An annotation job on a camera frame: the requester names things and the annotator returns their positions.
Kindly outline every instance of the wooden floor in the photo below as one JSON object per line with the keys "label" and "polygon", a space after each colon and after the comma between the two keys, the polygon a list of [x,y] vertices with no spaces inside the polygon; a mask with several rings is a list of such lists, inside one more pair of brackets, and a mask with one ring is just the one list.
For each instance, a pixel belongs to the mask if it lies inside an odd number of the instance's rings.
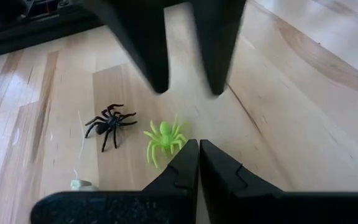
{"label": "wooden floor", "polygon": [[[219,98],[185,9],[165,12],[163,95],[105,27],[0,56],[0,223],[27,222],[39,198],[70,189],[74,169],[102,190],[144,188],[162,170],[146,161],[143,131],[175,114],[188,139],[209,139],[283,190],[358,191],[358,1],[248,1]],[[139,122],[102,154],[103,136],[83,141],[81,124],[112,103]]]}

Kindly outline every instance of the toy spider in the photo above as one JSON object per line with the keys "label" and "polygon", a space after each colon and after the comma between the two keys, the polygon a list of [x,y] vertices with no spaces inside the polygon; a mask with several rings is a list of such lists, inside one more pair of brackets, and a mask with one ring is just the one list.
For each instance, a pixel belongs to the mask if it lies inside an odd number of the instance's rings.
{"label": "toy spider", "polygon": [[160,124],[160,133],[158,133],[155,128],[153,121],[150,121],[150,127],[152,128],[153,133],[144,131],[144,133],[152,138],[149,145],[147,146],[147,162],[150,163],[150,148],[152,148],[152,158],[156,168],[158,168],[157,160],[155,158],[155,148],[157,146],[161,147],[161,150],[164,154],[167,154],[167,151],[171,151],[173,155],[175,145],[179,145],[179,150],[182,149],[183,143],[186,143],[186,138],[184,135],[180,134],[181,125],[177,126],[177,116],[173,122],[173,126],[168,124],[166,121],[162,121]]}
{"label": "toy spider", "polygon": [[96,116],[90,122],[85,124],[85,126],[88,126],[88,125],[92,124],[88,128],[88,130],[86,131],[86,134],[85,134],[86,138],[88,137],[88,135],[89,135],[90,131],[92,130],[92,128],[95,127],[96,125],[97,125],[96,133],[98,133],[98,134],[106,133],[106,135],[104,137],[103,146],[102,146],[102,152],[104,152],[104,147],[106,146],[107,137],[109,136],[111,131],[114,131],[114,133],[113,133],[114,147],[117,149],[117,142],[116,142],[116,130],[117,130],[117,127],[128,126],[128,125],[133,125],[133,124],[137,123],[137,121],[130,122],[130,123],[122,122],[122,120],[124,120],[125,118],[130,117],[130,116],[134,116],[136,113],[121,114],[120,112],[115,111],[113,114],[111,114],[111,111],[112,110],[114,111],[114,107],[118,107],[118,106],[123,106],[123,105],[110,105],[110,106],[107,107],[106,110],[103,110],[101,112],[101,114],[105,118],[101,118],[99,116]]}

